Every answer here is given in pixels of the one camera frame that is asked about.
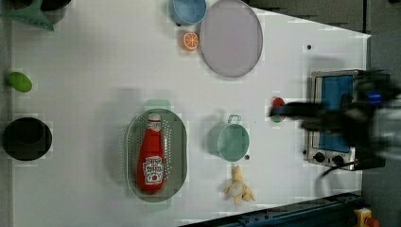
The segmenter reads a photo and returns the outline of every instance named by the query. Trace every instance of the orange slice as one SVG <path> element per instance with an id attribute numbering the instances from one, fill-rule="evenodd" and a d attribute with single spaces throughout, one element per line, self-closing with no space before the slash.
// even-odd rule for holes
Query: orange slice
<path id="1" fill-rule="evenodd" d="M 198 35 L 193 32 L 188 32 L 183 35 L 183 49 L 186 51 L 197 49 L 199 42 Z"/>

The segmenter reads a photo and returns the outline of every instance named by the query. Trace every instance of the gray floor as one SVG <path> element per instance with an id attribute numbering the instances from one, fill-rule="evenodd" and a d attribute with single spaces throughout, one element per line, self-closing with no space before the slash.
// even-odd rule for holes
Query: gray floor
<path id="1" fill-rule="evenodd" d="M 250 0 L 249 5 L 331 26 L 363 31 L 363 0 Z M 367 32 L 401 29 L 401 3 L 367 1 Z"/>
<path id="2" fill-rule="evenodd" d="M 370 39 L 373 68 L 385 69 L 401 87 L 401 29 L 391 26 Z M 401 161 L 387 160 L 383 168 L 363 171 L 362 196 L 372 205 L 381 226 L 401 226 Z"/>

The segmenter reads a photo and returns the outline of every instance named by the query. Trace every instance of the red button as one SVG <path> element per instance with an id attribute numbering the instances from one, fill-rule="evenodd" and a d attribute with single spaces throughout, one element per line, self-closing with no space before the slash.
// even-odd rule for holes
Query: red button
<path id="1" fill-rule="evenodd" d="M 273 107 L 279 107 L 279 106 L 284 106 L 286 105 L 286 103 L 284 102 L 284 100 L 281 97 L 276 97 L 273 102 L 271 103 L 271 105 Z M 275 122 L 275 123 L 279 123 L 282 122 L 285 117 L 284 116 L 272 116 L 271 119 Z"/>
<path id="2" fill-rule="evenodd" d="M 368 225 L 369 227 L 380 227 L 380 222 L 378 222 L 377 219 L 373 218 L 366 218 L 365 224 Z"/>

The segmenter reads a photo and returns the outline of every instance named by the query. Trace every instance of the small pot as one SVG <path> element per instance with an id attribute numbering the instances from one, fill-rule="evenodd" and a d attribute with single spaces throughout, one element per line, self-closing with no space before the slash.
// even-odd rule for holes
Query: small pot
<path id="1" fill-rule="evenodd" d="M 240 121 L 241 116 L 232 114 L 227 123 L 220 122 L 210 130 L 208 144 L 212 153 L 229 162 L 244 157 L 250 145 L 250 137 L 245 128 L 238 124 Z"/>
<path id="2" fill-rule="evenodd" d="M 32 3 L 32 0 L 11 0 L 15 9 L 23 9 Z M 66 6 L 71 0 L 44 0 L 41 5 L 41 11 L 53 23 L 56 24 L 60 21 L 66 11 Z"/>
<path id="3" fill-rule="evenodd" d="M 20 161 L 32 161 L 44 156 L 50 149 L 52 134 L 44 122 L 24 117 L 11 122 L 3 134 L 6 153 Z"/>
<path id="4" fill-rule="evenodd" d="M 205 0 L 170 0 L 169 10 L 177 26 L 192 26 L 201 22 L 206 14 Z"/>

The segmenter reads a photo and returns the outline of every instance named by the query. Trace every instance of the black cable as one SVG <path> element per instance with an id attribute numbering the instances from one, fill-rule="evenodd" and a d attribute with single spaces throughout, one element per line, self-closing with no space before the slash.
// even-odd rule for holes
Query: black cable
<path id="1" fill-rule="evenodd" d="M 334 171 L 334 170 L 339 169 L 339 168 L 342 168 L 342 167 L 354 165 L 354 164 L 356 164 L 356 163 L 357 163 L 357 161 L 354 161 L 354 162 L 350 162 L 350 163 L 344 163 L 344 164 L 339 165 L 339 166 L 330 167 L 330 168 L 327 169 L 319 178 L 320 178 L 320 179 L 323 178 L 324 176 L 326 176 L 327 174 L 329 174 L 331 171 Z"/>
<path id="2" fill-rule="evenodd" d="M 363 0 L 363 26 L 362 26 L 362 33 L 366 33 L 367 10 L 368 10 L 368 0 Z"/>

